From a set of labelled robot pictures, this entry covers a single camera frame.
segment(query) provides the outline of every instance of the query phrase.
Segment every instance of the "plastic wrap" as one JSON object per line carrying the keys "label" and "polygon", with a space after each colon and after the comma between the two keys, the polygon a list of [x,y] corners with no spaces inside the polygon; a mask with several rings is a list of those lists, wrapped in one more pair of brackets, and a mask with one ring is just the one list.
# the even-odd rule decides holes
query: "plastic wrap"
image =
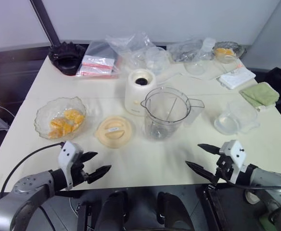
{"label": "plastic wrap", "polygon": [[88,46],[77,77],[85,78],[117,78],[120,58],[106,41],[92,41]]}
{"label": "plastic wrap", "polygon": [[203,40],[201,38],[191,38],[187,41],[167,45],[166,49],[174,62],[189,62],[201,49]]}
{"label": "plastic wrap", "polygon": [[145,32],[121,38],[107,36],[106,41],[130,69],[146,68],[145,53],[148,48],[155,46]]}

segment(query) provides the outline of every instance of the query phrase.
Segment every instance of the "green towel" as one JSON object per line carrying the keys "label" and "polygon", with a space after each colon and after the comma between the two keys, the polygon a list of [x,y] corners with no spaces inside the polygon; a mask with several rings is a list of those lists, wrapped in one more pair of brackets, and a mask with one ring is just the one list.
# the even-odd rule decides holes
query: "green towel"
{"label": "green towel", "polygon": [[268,83],[262,82],[240,91],[240,94],[256,109],[275,105],[280,95]]}

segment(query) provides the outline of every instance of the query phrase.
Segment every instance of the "plastic bag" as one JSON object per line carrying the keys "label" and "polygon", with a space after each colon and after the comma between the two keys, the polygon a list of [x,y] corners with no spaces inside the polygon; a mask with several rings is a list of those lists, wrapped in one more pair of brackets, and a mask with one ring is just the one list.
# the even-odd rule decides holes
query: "plastic bag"
{"label": "plastic bag", "polygon": [[191,38],[187,41],[174,43],[166,46],[166,50],[174,62],[189,62],[203,45],[203,39]]}
{"label": "plastic bag", "polygon": [[77,77],[117,78],[120,58],[106,41],[92,41],[78,68]]}
{"label": "plastic bag", "polygon": [[130,69],[145,68],[145,52],[155,45],[145,32],[121,38],[106,37],[106,41],[120,55]]}

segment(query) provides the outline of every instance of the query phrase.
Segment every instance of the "black cable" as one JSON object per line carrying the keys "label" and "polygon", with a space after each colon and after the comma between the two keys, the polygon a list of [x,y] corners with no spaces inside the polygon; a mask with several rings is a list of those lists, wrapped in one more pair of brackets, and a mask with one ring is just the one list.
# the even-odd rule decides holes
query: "black cable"
{"label": "black cable", "polygon": [[52,230],[53,230],[53,231],[56,231],[56,230],[55,230],[55,227],[54,227],[54,225],[53,225],[53,223],[51,222],[51,220],[50,220],[48,214],[46,213],[46,211],[44,210],[44,208],[43,208],[42,206],[39,206],[39,209],[41,209],[43,215],[45,216],[46,220],[47,220],[48,223],[50,224]]}
{"label": "black cable", "polygon": [[35,150],[34,152],[28,154],[26,157],[24,157],[23,160],[21,160],[21,161],[12,169],[12,171],[9,173],[7,179],[5,180],[5,182],[4,182],[4,184],[3,184],[2,188],[1,188],[0,198],[3,198],[3,197],[4,197],[5,188],[6,188],[6,186],[7,186],[7,183],[8,183],[8,181],[9,181],[10,177],[12,176],[12,174],[17,170],[17,168],[18,168],[25,160],[27,160],[27,159],[28,159],[29,157],[31,157],[33,154],[36,154],[37,152],[40,152],[40,151],[42,151],[42,150],[44,150],[44,149],[51,148],[51,147],[54,147],[54,146],[57,146],[57,145],[61,145],[61,146],[62,146],[63,144],[64,144],[64,142],[51,144],[51,145],[48,145],[48,146],[39,148],[39,149]]}
{"label": "black cable", "polygon": [[240,185],[240,184],[234,184],[230,182],[229,179],[227,179],[225,171],[222,171],[222,177],[223,179],[227,182],[227,184],[239,188],[239,189],[251,189],[251,190],[276,190],[276,189],[281,189],[281,186],[248,186],[248,185]]}
{"label": "black cable", "polygon": [[278,213],[280,213],[280,212],[281,212],[281,207],[275,209],[274,211],[272,211],[272,212],[269,214],[268,220],[269,220],[272,224],[274,224],[273,218],[274,218],[274,216],[276,216],[276,215],[277,215]]}

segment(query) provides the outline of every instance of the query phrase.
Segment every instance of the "robotic arm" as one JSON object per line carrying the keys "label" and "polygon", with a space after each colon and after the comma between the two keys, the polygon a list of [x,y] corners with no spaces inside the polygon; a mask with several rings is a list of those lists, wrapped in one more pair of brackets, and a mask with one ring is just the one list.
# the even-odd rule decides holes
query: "robotic arm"
{"label": "robotic arm", "polygon": [[[222,178],[233,186],[249,190],[265,203],[269,212],[281,208],[281,174],[262,170],[252,164],[245,166],[243,163],[246,154],[239,141],[225,142],[221,148],[209,144],[198,146],[220,157],[215,175],[196,163],[186,161],[194,172],[208,179],[214,186]],[[266,189],[256,190],[257,187],[266,186]],[[273,217],[273,223],[281,231],[281,212]]]}
{"label": "robotic arm", "polygon": [[83,163],[92,159],[95,152],[83,150],[67,141],[58,156],[60,169],[45,171],[20,179],[12,191],[0,199],[0,231],[25,231],[35,210],[66,188],[72,189],[84,181],[88,184],[103,177],[111,166],[103,166],[88,174]]}

